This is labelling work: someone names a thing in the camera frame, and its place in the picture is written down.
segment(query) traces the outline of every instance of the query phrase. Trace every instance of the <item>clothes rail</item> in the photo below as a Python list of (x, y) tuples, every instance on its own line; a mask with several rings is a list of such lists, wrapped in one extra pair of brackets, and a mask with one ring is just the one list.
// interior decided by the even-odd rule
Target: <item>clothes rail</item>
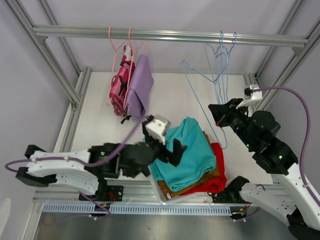
[[(66, 37), (66, 38), (97, 38), (107, 39), (108, 27), (86, 27), (86, 26), (62, 26), (62, 25), (35, 25), (34, 33), (39, 37)], [(112, 39), (127, 39), (129, 28), (113, 27), (110, 31)], [(148, 30), (132, 29), (130, 32), (132, 40), (148, 41), (171, 41), (171, 42), (193, 42), (193, 43), (220, 43), (222, 35), (220, 32), (191, 32), (171, 30)], [(276, 34), (237, 34), (223, 33), (223, 43), (239, 45), (259, 45), (273, 47), (304, 48), (308, 43), (305, 36), (290, 36)]]

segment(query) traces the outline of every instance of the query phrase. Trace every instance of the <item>red cloth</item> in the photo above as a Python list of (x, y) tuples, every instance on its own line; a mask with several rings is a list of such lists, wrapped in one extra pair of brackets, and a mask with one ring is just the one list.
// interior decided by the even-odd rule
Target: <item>red cloth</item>
[(181, 195), (193, 194), (197, 192), (206, 192), (206, 193), (220, 193), (225, 189), (227, 179), (225, 176), (225, 163), (224, 163), (224, 154), (219, 143), (211, 143), (212, 151), (216, 157), (216, 164), (218, 164), (220, 176), (213, 177), (208, 180), (205, 184), (201, 186), (196, 186), (189, 191), (184, 192)]

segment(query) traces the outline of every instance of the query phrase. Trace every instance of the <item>pile of clothes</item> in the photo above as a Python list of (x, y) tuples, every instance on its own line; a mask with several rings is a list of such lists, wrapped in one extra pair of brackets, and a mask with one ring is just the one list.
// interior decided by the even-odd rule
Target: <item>pile of clothes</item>
[(166, 200), (196, 192), (219, 193), (225, 189), (227, 179), (220, 144), (210, 143), (194, 118), (187, 117), (180, 126), (170, 128), (165, 138), (170, 151), (174, 139), (187, 145), (177, 167), (159, 159), (150, 165)]
[(143, 118), (153, 84), (148, 57), (141, 54), (135, 65), (133, 51), (125, 45), (119, 70), (111, 79), (108, 93), (115, 115), (124, 119), (129, 119), (129, 116)]

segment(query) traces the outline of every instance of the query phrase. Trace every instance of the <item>black strap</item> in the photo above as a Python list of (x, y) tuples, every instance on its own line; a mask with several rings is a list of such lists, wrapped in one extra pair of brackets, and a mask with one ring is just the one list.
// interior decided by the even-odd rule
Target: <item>black strap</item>
[(124, 124), (125, 120), (129, 120), (131, 118), (131, 115), (126, 116), (122, 121), (121, 124)]

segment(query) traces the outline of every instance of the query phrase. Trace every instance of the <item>pink hanger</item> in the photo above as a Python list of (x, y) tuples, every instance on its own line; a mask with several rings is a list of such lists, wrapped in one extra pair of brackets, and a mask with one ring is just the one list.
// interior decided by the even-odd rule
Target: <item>pink hanger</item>
[(132, 47), (132, 41), (130, 39), (130, 33), (131, 33), (131, 29), (132, 27), (129, 28), (129, 34), (128, 34), (128, 39), (129, 39), (129, 43), (130, 43), (130, 48), (132, 50), (132, 60), (131, 60), (131, 64), (130, 64), (130, 70), (129, 70), (129, 79), (128, 79), (128, 82), (127, 82), (127, 86), (126, 86), (126, 93), (125, 93), (125, 96), (124, 96), (124, 101), (123, 101), (123, 109), (125, 109), (127, 107), (127, 95), (128, 95), (128, 90), (129, 90), (129, 84), (130, 84), (130, 78), (131, 78), (131, 69), (132, 69), (132, 65), (134, 63), (134, 59), (135, 59), (135, 53), (141, 48), (142, 45), (145, 44), (145, 47), (144, 47), (144, 51), (143, 51), (143, 54), (146, 53), (146, 49), (147, 49), (147, 41), (144, 41), (143, 43), (141, 43), (141, 45), (136, 49), (134, 50), (133, 47)]
[(111, 40), (111, 37), (110, 37), (110, 30), (111, 30), (112, 26), (109, 27), (109, 31), (108, 31), (108, 36), (109, 36), (109, 41), (112, 45), (112, 48), (114, 50), (114, 56), (113, 56), (113, 64), (112, 64), (112, 71), (111, 71), (111, 79), (110, 79), (110, 90), (109, 90), (109, 93), (108, 93), (108, 99), (106, 101), (106, 104), (109, 106), (111, 104), (111, 98), (109, 97), (110, 96), (110, 92), (111, 92), (111, 88), (112, 88), (112, 79), (114, 78), (114, 70), (115, 70), (115, 63), (116, 63), (116, 56), (117, 56), (117, 51), (123, 46), (123, 44), (125, 44), (125, 42), (127, 40), (124, 40), (123, 43), (121, 43), (121, 45), (116, 48), (114, 43), (112, 42)]

